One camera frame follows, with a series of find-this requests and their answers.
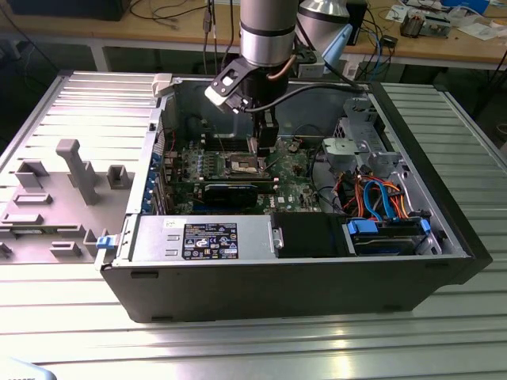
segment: motherboard chip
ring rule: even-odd
[[[231,171],[236,173],[257,174],[257,156],[254,154],[232,154],[229,157]]]

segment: white tape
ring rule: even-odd
[[[183,228],[187,219],[165,218],[163,228]]]

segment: metal bracket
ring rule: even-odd
[[[284,247],[284,235],[282,234],[282,229],[273,228],[271,231],[273,236],[273,245],[276,249],[282,249]]]
[[[164,97],[173,91],[173,75],[171,73],[158,73],[153,78],[151,90],[154,97]]]

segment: blue connector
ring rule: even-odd
[[[99,249],[114,249],[116,244],[116,235],[100,236],[95,243]]]
[[[152,180],[147,180],[146,181],[146,188],[147,189],[153,190],[154,187],[155,187],[155,182],[153,182]]]
[[[148,189],[147,189],[147,190],[144,192],[143,198],[144,198],[145,200],[150,200],[152,197],[153,197],[153,190],[148,190]]]
[[[153,162],[160,162],[162,160],[162,156],[160,154],[153,152],[151,154],[151,159],[153,160]]]
[[[144,200],[143,204],[141,205],[141,210],[145,212],[151,212],[151,205],[148,203],[149,201]]]
[[[426,235],[429,235],[431,233],[431,226],[429,225],[429,222],[426,219],[421,220],[421,227],[422,230],[425,231]]]
[[[349,234],[377,234],[379,229],[374,220],[353,219],[347,223]]]
[[[157,173],[156,172],[152,172],[152,171],[148,172],[148,178],[151,179],[152,181],[154,181],[154,179],[156,177],[157,177]]]

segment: aluminum workbench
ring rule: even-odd
[[[67,170],[45,156],[63,136],[79,137],[83,159],[96,170],[114,163],[135,171],[146,110],[155,104],[152,80],[151,74],[58,77],[2,155],[0,202],[15,191],[13,171],[23,158]],[[112,83],[123,90],[112,93]],[[4,262],[0,355],[44,366],[60,380],[505,378],[505,161],[448,93],[429,85],[384,89],[494,257],[468,283],[441,288],[411,313],[137,324],[92,264]],[[130,116],[117,125],[80,127],[71,110],[84,100],[95,102],[94,112],[109,106]],[[103,148],[108,154],[97,155]]]

